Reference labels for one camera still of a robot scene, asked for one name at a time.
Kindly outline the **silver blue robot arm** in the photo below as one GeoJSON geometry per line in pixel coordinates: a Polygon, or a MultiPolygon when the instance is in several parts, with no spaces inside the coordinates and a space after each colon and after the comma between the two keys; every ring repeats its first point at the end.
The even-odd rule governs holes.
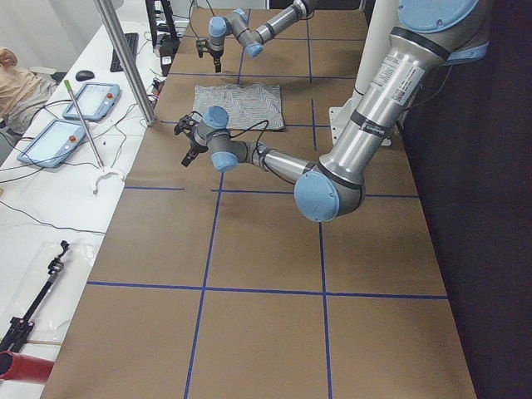
{"type": "Polygon", "coordinates": [[[237,8],[225,17],[214,16],[209,20],[208,37],[196,40],[196,51],[199,58],[209,54],[213,58],[214,70],[221,72],[221,57],[224,54],[224,41],[233,36],[251,57],[258,56],[264,45],[273,40],[279,33],[294,23],[308,19],[317,8],[318,1],[293,1],[283,11],[269,19],[265,24],[251,29],[249,18],[243,9],[237,8]]]}
{"type": "Polygon", "coordinates": [[[295,203],[307,219],[326,222],[363,202],[363,171],[433,68],[481,59],[489,46],[490,1],[378,1],[369,21],[363,56],[373,77],[340,115],[330,152],[309,162],[229,133],[220,106],[192,112],[175,126],[190,143],[182,163],[209,153],[219,172],[249,163],[293,184],[295,203]]]}

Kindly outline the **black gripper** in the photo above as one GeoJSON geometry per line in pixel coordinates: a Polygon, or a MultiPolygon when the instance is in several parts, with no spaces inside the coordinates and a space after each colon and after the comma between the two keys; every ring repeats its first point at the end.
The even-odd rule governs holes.
{"type": "Polygon", "coordinates": [[[199,58],[202,58],[204,54],[210,54],[213,57],[214,70],[216,73],[221,73],[221,57],[224,54],[224,40],[215,41],[209,39],[197,39],[195,41],[196,51],[199,58]]]}
{"type": "Polygon", "coordinates": [[[198,124],[199,122],[196,121],[192,116],[184,116],[180,118],[174,127],[174,134],[179,135],[183,133],[190,143],[190,149],[186,152],[181,161],[181,164],[184,167],[189,167],[199,154],[203,154],[208,151],[208,147],[206,145],[200,144],[195,138],[195,129],[198,124]]]}

